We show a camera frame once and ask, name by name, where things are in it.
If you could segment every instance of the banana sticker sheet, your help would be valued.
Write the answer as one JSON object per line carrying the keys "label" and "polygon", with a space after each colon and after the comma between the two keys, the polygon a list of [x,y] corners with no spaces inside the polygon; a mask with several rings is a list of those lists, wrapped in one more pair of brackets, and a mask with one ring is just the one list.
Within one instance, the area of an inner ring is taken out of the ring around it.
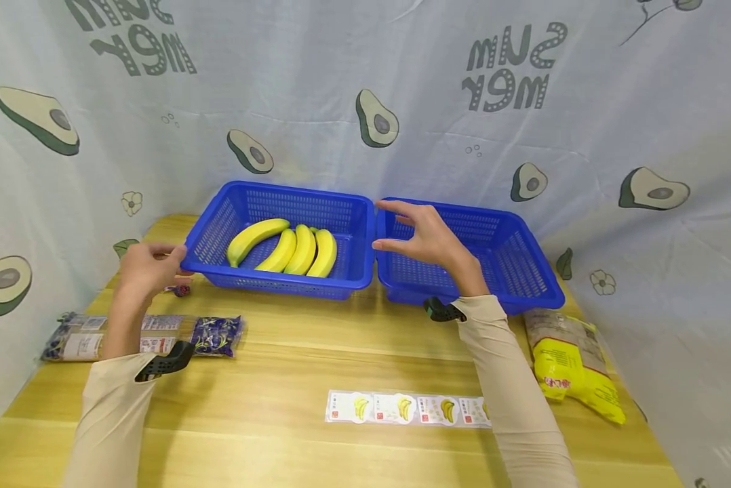
{"label": "banana sticker sheet", "polygon": [[325,422],[490,428],[482,396],[331,390]]}

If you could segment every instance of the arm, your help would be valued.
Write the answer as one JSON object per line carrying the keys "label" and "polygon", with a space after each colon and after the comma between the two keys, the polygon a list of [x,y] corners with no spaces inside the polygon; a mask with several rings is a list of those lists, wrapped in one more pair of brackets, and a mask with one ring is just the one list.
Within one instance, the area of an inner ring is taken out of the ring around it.
{"label": "arm", "polygon": [[138,483],[143,423],[155,381],[135,382],[135,376],[156,355],[138,353],[140,324],[151,298],[181,281],[175,276],[185,253],[183,246],[138,243],[124,256],[108,311],[103,360],[92,365],[83,389],[83,414],[64,488],[131,488]]}
{"label": "arm", "polygon": [[490,294],[477,258],[433,207],[380,201],[381,209],[415,228],[409,241],[379,240],[374,248],[400,252],[447,269],[461,293],[454,304],[467,316],[458,324],[474,359],[493,433],[514,488],[576,488],[577,478],[555,417],[536,384],[507,315]]}

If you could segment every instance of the yellow packaging bag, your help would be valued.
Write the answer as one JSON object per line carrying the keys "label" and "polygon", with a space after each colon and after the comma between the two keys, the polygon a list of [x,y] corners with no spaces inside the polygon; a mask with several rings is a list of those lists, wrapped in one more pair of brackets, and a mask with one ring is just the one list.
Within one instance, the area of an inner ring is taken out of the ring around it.
{"label": "yellow packaging bag", "polygon": [[529,310],[524,316],[534,353],[534,375],[543,394],[557,401],[569,395],[607,420],[625,423],[596,327],[544,308]]}

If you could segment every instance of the flower print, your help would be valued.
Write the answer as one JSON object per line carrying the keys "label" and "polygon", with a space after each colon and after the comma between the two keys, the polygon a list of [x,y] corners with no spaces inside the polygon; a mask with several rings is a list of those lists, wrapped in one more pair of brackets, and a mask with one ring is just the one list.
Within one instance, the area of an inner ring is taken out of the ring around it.
{"label": "flower print", "polygon": [[614,278],[601,269],[591,273],[591,284],[596,293],[600,295],[612,295],[614,293]]}
{"label": "flower print", "polygon": [[122,206],[130,217],[138,213],[143,206],[143,194],[138,191],[127,191],[122,195]]}

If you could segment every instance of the basket rim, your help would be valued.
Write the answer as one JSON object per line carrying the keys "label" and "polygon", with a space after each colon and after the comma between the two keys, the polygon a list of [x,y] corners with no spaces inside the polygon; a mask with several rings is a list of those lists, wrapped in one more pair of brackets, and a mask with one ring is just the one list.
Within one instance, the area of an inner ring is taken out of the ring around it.
{"label": "basket rim", "polygon": [[[374,202],[361,195],[352,195],[348,193],[340,193],[336,191],[312,190],[308,188],[299,188],[297,186],[284,186],[265,183],[256,183],[251,181],[235,180],[222,185],[221,189],[214,195],[213,199],[208,202],[205,210],[197,218],[195,225],[186,236],[186,248],[191,250],[200,242],[200,236],[205,227],[205,223],[211,219],[222,201],[225,199],[228,191],[233,187],[252,187],[259,190],[289,190],[295,195],[298,193],[306,194],[314,197],[344,197],[348,200],[361,201],[365,204],[365,239],[366,241],[374,238],[376,233],[376,216],[374,212]],[[290,285],[312,286],[320,288],[340,288],[340,289],[364,289],[369,287],[374,280],[374,249],[368,242],[365,246],[365,259],[363,261],[363,275],[360,279],[333,279],[306,277],[300,275],[288,275],[279,272],[257,271],[256,269],[231,268],[230,266],[208,265],[201,262],[192,261],[191,253],[187,252],[184,261],[181,261],[181,269],[192,272],[199,272],[208,277],[208,275],[216,275],[220,277],[233,277],[245,279],[258,279],[266,283],[283,283]]]}

